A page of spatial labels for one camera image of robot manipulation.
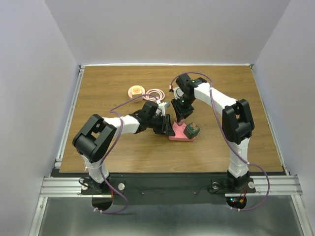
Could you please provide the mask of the pink triangular power strip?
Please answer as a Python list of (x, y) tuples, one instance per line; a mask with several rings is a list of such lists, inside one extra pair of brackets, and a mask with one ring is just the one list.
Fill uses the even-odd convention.
[(196, 137), (193, 138), (188, 138), (185, 134), (184, 134), (184, 130), (186, 128), (186, 124), (183, 123), (181, 125), (179, 125), (176, 121), (174, 121), (172, 128), (173, 131), (175, 132), (175, 136), (169, 136), (169, 140), (171, 141), (181, 141), (181, 142), (193, 142)]

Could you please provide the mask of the dark green plug adapter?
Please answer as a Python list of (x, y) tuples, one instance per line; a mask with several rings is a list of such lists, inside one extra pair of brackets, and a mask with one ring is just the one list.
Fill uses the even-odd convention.
[(199, 132), (200, 127), (195, 122), (187, 124), (184, 129), (184, 135), (190, 140), (195, 138)]

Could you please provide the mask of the round pink power strip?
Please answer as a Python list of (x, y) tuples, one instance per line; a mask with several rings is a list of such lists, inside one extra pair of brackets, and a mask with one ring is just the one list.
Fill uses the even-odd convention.
[(140, 85), (131, 86), (127, 92), (130, 100), (134, 99), (133, 102), (140, 102), (143, 100), (143, 96), (145, 94), (145, 89)]

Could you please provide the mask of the small pink plug adapter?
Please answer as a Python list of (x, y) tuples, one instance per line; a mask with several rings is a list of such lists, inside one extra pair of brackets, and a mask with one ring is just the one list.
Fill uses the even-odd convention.
[(177, 122), (178, 125), (183, 125), (185, 123), (185, 119), (181, 119), (180, 121)]

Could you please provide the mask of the beige cube socket adapter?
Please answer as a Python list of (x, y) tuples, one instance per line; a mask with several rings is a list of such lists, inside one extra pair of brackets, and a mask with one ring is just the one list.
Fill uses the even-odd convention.
[(144, 93), (143, 87), (139, 85), (132, 86), (130, 88), (132, 97), (142, 95)]

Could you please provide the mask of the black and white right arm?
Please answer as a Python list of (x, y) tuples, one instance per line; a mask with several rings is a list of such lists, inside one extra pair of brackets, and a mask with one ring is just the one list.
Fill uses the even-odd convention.
[(176, 122), (182, 124), (194, 110), (192, 104), (200, 100), (209, 105), (217, 119), (221, 134), (230, 149), (230, 163), (226, 186), (232, 192), (242, 189), (250, 178), (248, 145), (254, 130), (254, 121), (247, 100), (236, 100), (213, 88), (212, 80), (199, 73), (199, 78), (191, 79), (190, 73), (175, 77), (169, 86), (174, 93), (173, 105)]

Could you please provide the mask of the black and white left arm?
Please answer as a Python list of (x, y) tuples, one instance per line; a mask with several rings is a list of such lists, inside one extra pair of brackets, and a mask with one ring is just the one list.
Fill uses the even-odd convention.
[(82, 156), (93, 189), (103, 194), (109, 190), (109, 177), (104, 159), (113, 148), (113, 138), (119, 139), (122, 134), (138, 134), (150, 128), (155, 134), (174, 136), (175, 132), (166, 110), (168, 102), (146, 101), (142, 109), (118, 118), (103, 118), (92, 115), (75, 135), (72, 145)]

